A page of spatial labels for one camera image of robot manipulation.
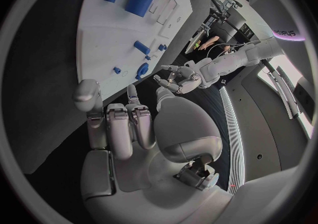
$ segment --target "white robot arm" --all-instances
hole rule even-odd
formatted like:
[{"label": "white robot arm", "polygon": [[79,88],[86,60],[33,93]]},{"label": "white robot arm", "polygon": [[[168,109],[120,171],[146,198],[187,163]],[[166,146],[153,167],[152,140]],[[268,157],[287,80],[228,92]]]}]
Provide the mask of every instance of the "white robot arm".
[{"label": "white robot arm", "polygon": [[[212,60],[204,58],[195,64],[192,61],[185,63],[185,66],[162,66],[164,70],[170,70],[168,80],[161,79],[158,75],[154,79],[171,92],[184,94],[191,92],[195,88],[207,88],[216,83],[220,76],[227,75],[242,66],[253,66],[262,59],[268,59],[278,55],[283,55],[283,51],[276,39],[270,38],[256,45],[246,44],[235,53],[228,53]],[[176,77],[185,77],[185,80],[176,83]]]}]

